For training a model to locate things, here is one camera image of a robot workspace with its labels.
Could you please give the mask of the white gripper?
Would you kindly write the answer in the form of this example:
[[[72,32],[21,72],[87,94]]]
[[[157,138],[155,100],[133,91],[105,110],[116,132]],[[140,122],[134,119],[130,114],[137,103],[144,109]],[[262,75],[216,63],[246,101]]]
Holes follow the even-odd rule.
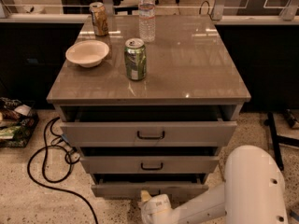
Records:
[[[144,224],[166,224],[173,209],[166,194],[151,196],[142,190],[140,211]]]

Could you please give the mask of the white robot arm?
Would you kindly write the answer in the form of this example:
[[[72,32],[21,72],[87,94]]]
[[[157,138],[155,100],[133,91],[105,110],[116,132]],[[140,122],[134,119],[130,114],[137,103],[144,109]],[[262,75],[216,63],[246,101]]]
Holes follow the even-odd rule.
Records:
[[[141,192],[144,224],[202,224],[219,217],[225,224],[289,224],[285,181],[274,159],[263,149],[241,146],[227,158],[224,182],[172,208],[165,194]]]

